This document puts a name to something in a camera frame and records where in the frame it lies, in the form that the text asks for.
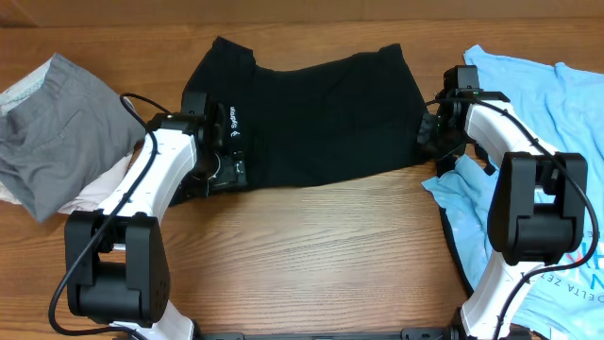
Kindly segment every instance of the wooden table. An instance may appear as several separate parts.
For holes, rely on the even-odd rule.
[[[185,82],[217,35],[293,70],[402,45],[426,100],[443,72],[486,51],[604,73],[604,21],[410,21],[0,30],[0,88],[59,52],[104,79],[177,111]],[[136,103],[145,119],[153,110]],[[431,163],[318,188],[196,199],[161,226],[171,300],[207,332],[359,332],[448,323],[466,296],[437,205]],[[64,215],[38,225],[0,203],[0,338],[59,339],[47,324],[65,271]],[[59,322],[91,326],[69,314]]]

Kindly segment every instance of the light blue t-shirt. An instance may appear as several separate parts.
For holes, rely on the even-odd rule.
[[[578,152],[588,162],[587,196],[604,225],[604,76],[485,53],[476,45],[464,54],[478,67],[480,87],[501,91],[516,114],[539,136],[560,151]],[[455,170],[426,180],[437,203],[446,209],[463,272],[476,288],[491,255],[486,235],[487,214],[498,172],[487,176],[478,164],[461,157]],[[535,201],[551,201],[546,195]],[[586,214],[579,249],[560,264],[585,254],[592,237]],[[532,287],[513,322],[550,337],[552,328],[570,339],[604,339],[604,243],[580,268],[544,274]]]

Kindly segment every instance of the clothing pile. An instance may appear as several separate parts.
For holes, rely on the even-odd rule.
[[[0,94],[0,199],[39,222],[91,211],[122,181],[143,137],[112,89],[56,54]]]
[[[250,190],[323,185],[428,160],[414,152],[427,110],[398,44],[277,72],[219,37],[187,89],[236,108],[229,128],[237,133],[228,131],[226,144],[244,151]],[[0,108],[0,199],[23,203],[38,221],[95,209],[143,137],[116,93],[60,55],[1,94]]]
[[[501,91],[512,102],[516,114],[540,139],[561,152],[578,152],[588,162],[587,196],[598,221],[604,218],[604,75],[573,70],[562,62],[555,66],[494,56],[480,46],[464,54],[467,64],[478,67],[480,87]],[[425,181],[440,205],[449,249],[472,292],[486,268],[493,248],[487,237],[487,214],[497,183],[498,171],[487,175],[467,156],[439,178]],[[535,195],[535,202],[552,197]],[[585,217],[579,249],[566,254],[560,264],[578,261],[589,248],[592,223]],[[531,288],[513,323],[556,338],[604,338],[604,244],[587,264],[566,271],[543,274]]]

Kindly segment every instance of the gray shorts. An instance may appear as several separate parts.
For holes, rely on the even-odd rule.
[[[41,222],[130,152],[144,130],[117,93],[58,54],[25,97],[0,116],[0,181]]]

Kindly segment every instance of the black cable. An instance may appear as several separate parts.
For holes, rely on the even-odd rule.
[[[103,239],[103,236],[105,235],[107,229],[109,228],[109,226],[111,224],[111,221],[113,220],[113,218],[115,218],[117,213],[125,206],[125,204],[128,202],[128,200],[130,199],[130,197],[132,196],[132,194],[134,193],[136,188],[141,183],[141,181],[143,181],[144,176],[147,174],[147,172],[151,168],[151,165],[153,164],[153,160],[155,159],[156,155],[158,154],[158,140],[156,139],[155,134],[153,133],[153,131],[149,130],[149,128],[147,127],[144,120],[141,117],[139,117],[138,114],[136,114],[136,112],[131,107],[131,104],[126,100],[127,97],[140,99],[146,103],[149,103],[149,104],[155,106],[156,108],[158,108],[168,114],[171,114],[171,112],[169,112],[167,109],[165,109],[160,104],[154,102],[153,100],[142,97],[140,95],[137,95],[134,93],[124,93],[124,94],[120,95],[120,102],[122,103],[122,105],[124,106],[126,111],[128,111],[128,113],[130,113],[130,115],[139,124],[141,124],[141,126],[143,126],[146,133],[149,135],[149,138],[151,138],[151,142],[153,142],[153,147],[151,149],[151,155],[149,156],[149,161],[147,161],[147,164],[144,166],[141,173],[136,177],[134,182],[132,182],[132,185],[130,186],[128,191],[122,196],[122,199],[117,204],[117,206],[113,209],[113,211],[111,211],[111,213],[107,217],[105,217],[105,220],[101,224],[101,227],[99,227],[99,229],[96,231],[96,233],[94,234],[94,236],[92,237],[90,242],[84,247],[84,250],[82,250],[82,252],[79,254],[77,259],[75,259],[72,266],[69,268],[67,273],[65,273],[65,275],[63,276],[63,279],[60,281],[59,286],[57,286],[57,290],[55,290],[55,294],[53,295],[53,297],[50,301],[50,305],[48,306],[48,322],[50,323],[50,326],[53,328],[53,330],[55,330],[57,333],[62,334],[62,335],[81,336],[81,335],[100,334],[100,333],[105,333],[105,332],[126,332],[130,336],[132,336],[138,340],[146,340],[146,338],[143,335],[137,333],[135,330],[132,330],[128,327],[109,326],[109,327],[102,327],[102,328],[97,328],[97,329],[81,330],[81,331],[66,330],[66,329],[62,328],[61,325],[59,325],[59,323],[57,322],[56,316],[55,316],[55,311],[57,309],[57,304],[59,302],[60,295],[63,292],[63,290],[65,289],[65,286],[67,286],[67,282],[74,275],[76,268],[82,262],[82,259],[84,258],[84,256],[89,251],[91,251],[91,249],[97,247],[98,244],[101,242],[101,240]]]
[[[530,273],[528,273],[527,275],[523,276],[522,279],[518,283],[516,283],[516,285],[513,287],[512,291],[508,295],[508,298],[506,299],[506,302],[504,303],[503,308],[501,309],[501,314],[497,317],[497,319],[498,319],[497,327],[495,329],[495,334],[493,336],[493,340],[497,340],[499,337],[499,332],[501,331],[501,326],[503,326],[503,321],[504,321],[506,312],[510,308],[513,298],[516,296],[516,294],[518,294],[518,292],[520,291],[522,286],[525,283],[527,283],[530,280],[530,278],[537,276],[539,274],[558,271],[558,270],[573,269],[573,268],[577,268],[583,264],[586,264],[592,258],[592,256],[594,256],[594,253],[596,253],[597,242],[598,242],[598,238],[599,238],[598,237],[599,236],[599,227],[597,225],[596,212],[594,211],[594,207],[592,206],[592,203],[590,202],[587,195],[583,192],[583,190],[581,190],[581,188],[579,187],[577,182],[573,178],[568,176],[568,173],[566,172],[566,168],[564,167],[564,165],[562,165],[558,160],[556,160],[554,158],[554,156],[551,153],[549,153],[549,151],[547,151],[542,145],[540,145],[539,140],[537,138],[533,137],[532,134],[530,134],[530,132],[527,130],[527,128],[522,123],[520,123],[520,121],[518,121],[518,119],[516,119],[516,117],[512,116],[509,112],[507,112],[506,110],[502,110],[501,108],[498,108],[495,105],[483,102],[481,100],[472,99],[472,98],[450,97],[450,98],[434,99],[434,100],[428,101],[426,103],[426,106],[430,106],[432,104],[455,103],[455,102],[478,104],[483,107],[489,108],[491,110],[497,111],[498,113],[501,113],[506,118],[510,119],[512,121],[512,123],[514,125],[516,125],[518,127],[518,129],[527,137],[527,139],[532,143],[532,145],[535,146],[535,148],[537,150],[539,150],[541,153],[543,153],[546,157],[548,157],[549,160],[558,169],[558,171],[560,171],[560,173],[566,178],[566,180],[568,180],[568,182],[571,184],[573,189],[577,192],[577,194],[579,194],[579,198],[585,204],[585,207],[587,208],[587,213],[589,214],[589,217],[592,220],[592,231],[593,231],[594,236],[592,239],[592,244],[590,245],[589,250],[587,250],[587,252],[583,256],[583,258],[581,258],[580,260],[578,260],[576,262],[570,263],[570,264],[554,265],[554,266],[550,266],[550,267],[544,267],[541,269],[533,270]]]

